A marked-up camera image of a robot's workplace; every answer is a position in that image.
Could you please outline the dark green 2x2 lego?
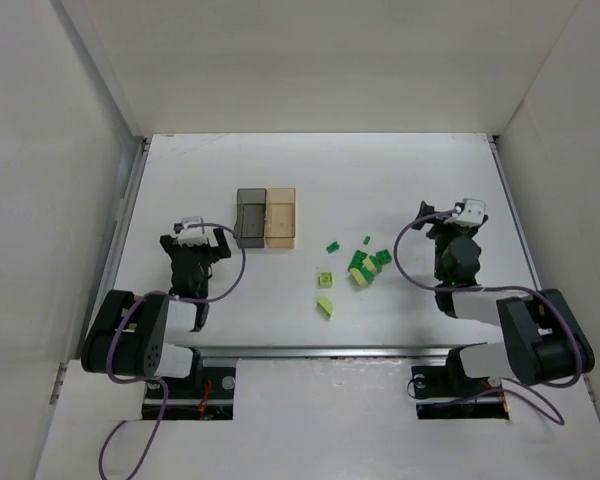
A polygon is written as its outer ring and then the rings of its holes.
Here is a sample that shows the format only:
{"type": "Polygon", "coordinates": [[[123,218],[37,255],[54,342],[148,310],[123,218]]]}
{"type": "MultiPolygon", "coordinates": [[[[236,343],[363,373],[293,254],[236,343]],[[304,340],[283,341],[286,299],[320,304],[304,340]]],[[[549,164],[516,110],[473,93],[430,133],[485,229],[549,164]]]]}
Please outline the dark green 2x2 lego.
{"type": "Polygon", "coordinates": [[[376,258],[382,265],[389,264],[392,261],[392,256],[388,249],[378,251],[376,258]]]}

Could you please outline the dark green 2x4 lego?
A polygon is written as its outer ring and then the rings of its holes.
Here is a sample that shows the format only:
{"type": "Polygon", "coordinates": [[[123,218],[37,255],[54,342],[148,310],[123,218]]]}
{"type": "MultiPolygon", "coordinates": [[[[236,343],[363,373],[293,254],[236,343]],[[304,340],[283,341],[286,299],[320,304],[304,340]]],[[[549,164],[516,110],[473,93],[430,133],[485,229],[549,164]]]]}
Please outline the dark green 2x4 lego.
{"type": "Polygon", "coordinates": [[[357,269],[360,270],[364,266],[364,260],[368,254],[362,250],[356,250],[349,263],[348,270],[357,269]]]}

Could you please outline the small dark green curved lego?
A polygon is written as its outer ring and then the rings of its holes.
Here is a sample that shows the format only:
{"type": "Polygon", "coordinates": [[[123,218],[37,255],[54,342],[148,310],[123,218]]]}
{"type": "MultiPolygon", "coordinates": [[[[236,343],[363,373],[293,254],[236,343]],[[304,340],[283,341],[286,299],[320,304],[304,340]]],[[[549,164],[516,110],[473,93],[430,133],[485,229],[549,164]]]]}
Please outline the small dark green curved lego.
{"type": "Polygon", "coordinates": [[[337,251],[340,248],[340,245],[337,241],[334,241],[333,243],[331,243],[330,245],[327,246],[326,251],[328,253],[333,253],[335,251],[337,251]]]}

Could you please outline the light green 2x2 lego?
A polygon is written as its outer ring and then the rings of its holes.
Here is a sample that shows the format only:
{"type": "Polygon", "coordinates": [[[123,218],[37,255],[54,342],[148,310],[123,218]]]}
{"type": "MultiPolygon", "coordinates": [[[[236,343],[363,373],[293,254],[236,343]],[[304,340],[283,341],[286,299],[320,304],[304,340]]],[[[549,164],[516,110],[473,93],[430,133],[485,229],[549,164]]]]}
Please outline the light green 2x2 lego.
{"type": "Polygon", "coordinates": [[[320,288],[331,288],[333,286],[333,274],[325,271],[318,275],[318,284],[320,288]]]}

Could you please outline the light green sloped lego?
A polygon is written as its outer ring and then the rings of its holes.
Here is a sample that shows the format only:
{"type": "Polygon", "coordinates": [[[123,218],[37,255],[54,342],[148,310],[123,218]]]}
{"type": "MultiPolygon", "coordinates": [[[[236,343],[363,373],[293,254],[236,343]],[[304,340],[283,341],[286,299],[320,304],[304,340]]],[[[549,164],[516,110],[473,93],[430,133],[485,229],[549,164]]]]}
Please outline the light green sloped lego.
{"type": "Polygon", "coordinates": [[[316,301],[317,308],[328,318],[333,315],[334,307],[327,297],[319,297],[316,301]]]}

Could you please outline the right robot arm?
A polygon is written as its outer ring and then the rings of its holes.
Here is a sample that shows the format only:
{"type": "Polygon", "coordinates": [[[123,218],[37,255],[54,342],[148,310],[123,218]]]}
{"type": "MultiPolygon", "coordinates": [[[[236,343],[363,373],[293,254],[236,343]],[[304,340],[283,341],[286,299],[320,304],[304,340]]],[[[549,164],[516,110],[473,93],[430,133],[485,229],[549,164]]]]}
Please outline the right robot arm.
{"type": "Polygon", "coordinates": [[[529,386],[572,380],[590,372],[595,354],[563,294],[557,289],[484,287],[477,281],[481,247],[475,236],[487,222],[484,202],[464,199],[450,211],[421,203],[413,229],[427,227],[434,242],[431,287],[438,309],[453,319],[496,326],[502,339],[454,348],[445,361],[447,378],[512,376],[529,386]]]}

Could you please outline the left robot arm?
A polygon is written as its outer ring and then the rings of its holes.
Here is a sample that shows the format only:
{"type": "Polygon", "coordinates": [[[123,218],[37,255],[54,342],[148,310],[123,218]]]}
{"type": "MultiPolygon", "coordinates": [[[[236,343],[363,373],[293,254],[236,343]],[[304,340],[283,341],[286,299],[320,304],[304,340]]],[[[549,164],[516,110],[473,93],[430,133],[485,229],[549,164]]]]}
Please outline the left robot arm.
{"type": "Polygon", "coordinates": [[[176,224],[172,234],[161,236],[159,244],[170,260],[170,289],[140,296],[131,291],[108,291],[84,341],[82,368],[121,382],[189,376],[196,352],[165,351],[169,308],[193,305],[195,314],[184,329],[198,332],[204,327],[210,305],[228,295],[211,298],[209,282],[213,265],[232,255],[226,238],[231,232],[225,226],[198,221],[176,224]]]}

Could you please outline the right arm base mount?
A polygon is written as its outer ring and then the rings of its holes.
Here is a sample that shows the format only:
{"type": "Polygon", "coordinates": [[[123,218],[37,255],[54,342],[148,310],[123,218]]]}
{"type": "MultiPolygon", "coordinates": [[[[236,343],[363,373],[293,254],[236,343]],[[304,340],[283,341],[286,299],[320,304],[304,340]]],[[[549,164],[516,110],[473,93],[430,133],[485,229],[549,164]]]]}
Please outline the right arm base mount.
{"type": "Polygon", "coordinates": [[[408,394],[418,420],[508,420],[504,394],[486,378],[456,376],[443,365],[411,367],[408,394]]]}

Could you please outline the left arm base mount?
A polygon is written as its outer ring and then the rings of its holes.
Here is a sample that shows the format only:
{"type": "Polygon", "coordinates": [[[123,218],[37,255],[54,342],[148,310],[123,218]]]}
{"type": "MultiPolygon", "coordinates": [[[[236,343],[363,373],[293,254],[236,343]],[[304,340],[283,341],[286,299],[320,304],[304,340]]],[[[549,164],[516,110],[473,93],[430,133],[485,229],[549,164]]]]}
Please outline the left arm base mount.
{"type": "Polygon", "coordinates": [[[166,378],[166,421],[230,421],[234,416],[236,362],[200,360],[190,376],[166,378]]]}

